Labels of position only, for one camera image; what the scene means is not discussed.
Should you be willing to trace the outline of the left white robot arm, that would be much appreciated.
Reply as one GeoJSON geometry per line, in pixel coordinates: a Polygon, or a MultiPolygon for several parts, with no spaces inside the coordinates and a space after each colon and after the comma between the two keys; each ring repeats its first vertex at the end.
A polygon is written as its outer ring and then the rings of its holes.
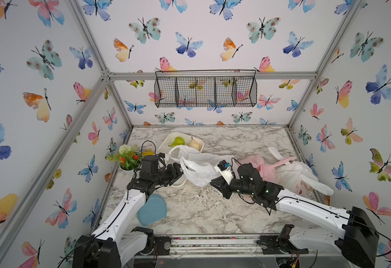
{"type": "Polygon", "coordinates": [[[144,157],[115,210],[91,235],[81,236],[76,242],[69,254],[72,266],[122,268],[138,253],[151,254],[155,250],[152,229],[136,227],[128,236],[124,233],[154,191],[173,185],[182,175],[180,164],[167,164],[163,153],[144,157]]]}

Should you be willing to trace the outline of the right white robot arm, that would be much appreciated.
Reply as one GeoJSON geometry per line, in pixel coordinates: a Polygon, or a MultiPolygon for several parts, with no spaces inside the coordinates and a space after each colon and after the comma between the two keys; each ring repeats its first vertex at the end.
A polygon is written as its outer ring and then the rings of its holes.
{"type": "Polygon", "coordinates": [[[251,164],[240,165],[234,173],[231,164],[222,160],[215,170],[220,176],[210,185],[225,199],[233,194],[249,195],[253,204],[264,207],[268,213],[290,213],[318,226],[309,230],[286,224],[276,240],[281,251],[326,250],[340,253],[360,268],[375,267],[380,234],[364,210],[340,209],[304,198],[279,184],[262,180],[251,164]]]}

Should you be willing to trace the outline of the pink apple print plastic bag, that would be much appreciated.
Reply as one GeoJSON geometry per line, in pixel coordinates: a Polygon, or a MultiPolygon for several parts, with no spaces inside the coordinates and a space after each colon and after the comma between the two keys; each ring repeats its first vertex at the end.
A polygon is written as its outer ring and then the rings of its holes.
{"type": "Polygon", "coordinates": [[[296,157],[288,157],[288,158],[283,158],[279,160],[275,164],[267,164],[264,161],[264,158],[261,155],[253,155],[253,156],[248,156],[246,159],[241,160],[241,164],[251,164],[255,169],[258,170],[261,178],[264,181],[271,182],[271,183],[276,183],[276,168],[281,167],[285,164],[290,164],[292,161],[296,160],[296,157]]]}

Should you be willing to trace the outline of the white lemon print plastic bag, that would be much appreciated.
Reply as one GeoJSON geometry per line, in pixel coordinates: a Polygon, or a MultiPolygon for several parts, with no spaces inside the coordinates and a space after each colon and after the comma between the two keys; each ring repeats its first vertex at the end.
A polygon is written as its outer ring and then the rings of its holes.
{"type": "Polygon", "coordinates": [[[175,146],[165,154],[167,164],[180,164],[185,178],[199,187],[205,187],[212,180],[222,176],[217,165],[222,160],[231,164],[232,158],[233,155],[201,153],[186,145],[175,146]]]}

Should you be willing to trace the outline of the white cartoon print plastic bag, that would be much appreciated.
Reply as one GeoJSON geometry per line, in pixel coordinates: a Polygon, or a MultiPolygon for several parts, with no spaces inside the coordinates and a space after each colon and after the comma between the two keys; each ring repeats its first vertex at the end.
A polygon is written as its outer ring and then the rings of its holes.
{"type": "Polygon", "coordinates": [[[283,157],[275,147],[268,147],[269,152],[278,161],[273,165],[271,182],[283,186],[291,192],[314,199],[316,193],[331,196],[334,191],[319,182],[311,168],[296,157],[283,157]]]}

